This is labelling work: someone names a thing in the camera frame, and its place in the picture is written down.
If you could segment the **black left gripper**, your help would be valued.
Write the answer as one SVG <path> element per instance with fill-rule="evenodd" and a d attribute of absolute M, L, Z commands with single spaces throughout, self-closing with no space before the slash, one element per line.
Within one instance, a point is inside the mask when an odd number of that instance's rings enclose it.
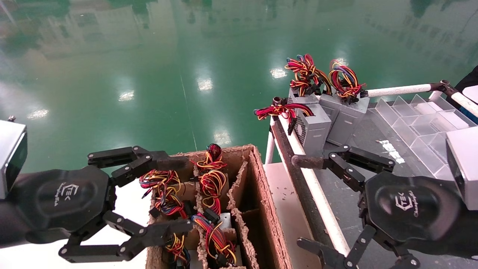
<path fill-rule="evenodd" d="M 181 170 L 185 156 L 148 151 L 138 145 L 88 155 L 80 170 L 48 170 L 21 174 L 1 200 L 0 245 L 48 244 L 68 239 L 59 256 L 70 263 L 122 262 L 147 247 L 165 246 L 172 234 L 187 233 L 189 220 L 157 222 L 146 227 L 112 212 L 115 187 L 123 187 L 151 170 Z M 111 180 L 106 167 L 113 171 Z M 81 245 L 109 225 L 130 238 L 121 245 Z"/>

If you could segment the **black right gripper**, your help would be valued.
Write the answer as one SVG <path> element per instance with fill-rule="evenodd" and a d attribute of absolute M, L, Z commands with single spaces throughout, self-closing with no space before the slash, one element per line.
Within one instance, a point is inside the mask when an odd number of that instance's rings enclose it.
<path fill-rule="evenodd" d="M 294 155 L 291 162 L 300 168 L 331 170 L 353 191 L 362 193 L 367 208 L 363 213 L 367 225 L 347 256 L 318 241 L 297 239 L 298 247 L 319 257 L 323 269 L 356 269 L 376 234 L 384 248 L 404 248 L 396 250 L 397 261 L 391 269 L 420 267 L 420 261 L 406 249 L 435 256 L 477 257 L 477 211 L 466 207 L 454 182 L 393 175 L 394 160 L 350 145 L 315 155 Z M 365 182 L 352 166 L 377 175 Z"/>

